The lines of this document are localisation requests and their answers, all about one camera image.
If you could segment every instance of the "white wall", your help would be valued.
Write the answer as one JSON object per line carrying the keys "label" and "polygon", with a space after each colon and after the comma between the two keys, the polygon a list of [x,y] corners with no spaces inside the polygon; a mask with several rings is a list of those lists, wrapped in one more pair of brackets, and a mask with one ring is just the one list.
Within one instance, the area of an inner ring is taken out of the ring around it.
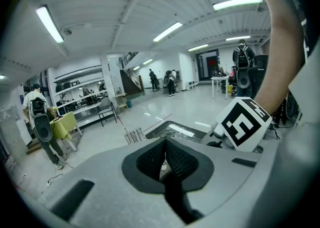
{"label": "white wall", "polygon": [[141,75],[142,83],[144,87],[152,87],[150,77],[149,77],[149,69],[156,74],[159,78],[164,78],[165,73],[168,70],[179,70],[180,68],[180,61],[179,61],[179,53],[162,53],[158,54],[157,59],[154,59],[152,62],[148,63],[147,65],[140,65],[141,68],[134,71],[134,73],[138,76]]}
{"label": "white wall", "polygon": [[100,56],[88,56],[86,58],[71,60],[69,62],[59,64],[58,68],[54,68],[54,78],[76,70],[98,65],[101,65]]}
{"label": "white wall", "polygon": [[186,89],[186,82],[194,81],[193,59],[189,53],[179,53],[181,88]]}
{"label": "white wall", "polygon": [[24,87],[22,85],[8,92],[0,93],[0,111],[8,110],[12,106],[16,106],[18,114],[21,119],[26,120],[23,113],[23,106],[20,100],[20,95],[25,96]]}
{"label": "white wall", "polygon": [[120,67],[119,67],[119,60],[118,58],[108,59],[109,67],[110,67],[110,74],[113,87],[115,89],[121,89],[121,93],[124,93],[124,85],[122,83],[121,74],[120,74]]}
{"label": "white wall", "polygon": [[219,48],[219,58],[220,65],[224,70],[228,70],[231,72],[231,67],[234,66],[234,62],[232,61],[232,55],[234,53],[236,47],[224,47]]}

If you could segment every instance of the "yellow tablecloth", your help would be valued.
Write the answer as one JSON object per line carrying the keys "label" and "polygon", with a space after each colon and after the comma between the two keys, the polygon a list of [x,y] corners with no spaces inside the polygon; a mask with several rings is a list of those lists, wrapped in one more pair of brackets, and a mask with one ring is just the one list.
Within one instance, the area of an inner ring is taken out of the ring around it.
{"label": "yellow tablecloth", "polygon": [[72,137],[69,131],[78,126],[74,113],[68,112],[57,121],[50,122],[53,135],[56,139],[68,139],[71,141]]}

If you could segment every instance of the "black backpack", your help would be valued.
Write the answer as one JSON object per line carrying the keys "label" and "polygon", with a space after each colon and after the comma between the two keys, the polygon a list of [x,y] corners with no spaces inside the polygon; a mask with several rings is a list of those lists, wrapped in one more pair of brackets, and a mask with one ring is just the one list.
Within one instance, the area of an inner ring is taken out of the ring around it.
{"label": "black backpack", "polygon": [[235,61],[236,61],[236,67],[238,69],[245,69],[250,66],[250,60],[246,52],[247,49],[248,49],[248,46],[243,47],[243,49],[239,47],[235,49],[236,51]]}

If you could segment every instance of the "trash bin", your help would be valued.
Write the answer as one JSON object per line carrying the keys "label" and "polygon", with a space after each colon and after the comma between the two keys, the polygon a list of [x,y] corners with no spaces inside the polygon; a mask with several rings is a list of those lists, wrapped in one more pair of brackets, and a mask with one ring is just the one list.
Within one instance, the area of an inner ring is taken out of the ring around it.
{"label": "trash bin", "polygon": [[128,106],[128,108],[131,108],[132,107],[132,102],[131,101],[127,101],[126,105]]}

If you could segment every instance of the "door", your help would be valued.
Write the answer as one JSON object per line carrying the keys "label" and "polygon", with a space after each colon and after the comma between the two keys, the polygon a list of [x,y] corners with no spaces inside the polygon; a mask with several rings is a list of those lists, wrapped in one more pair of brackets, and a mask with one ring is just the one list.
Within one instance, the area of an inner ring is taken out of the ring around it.
{"label": "door", "polygon": [[208,69],[208,77],[211,78],[214,76],[215,71],[218,71],[218,59],[216,56],[207,57],[206,65]]}

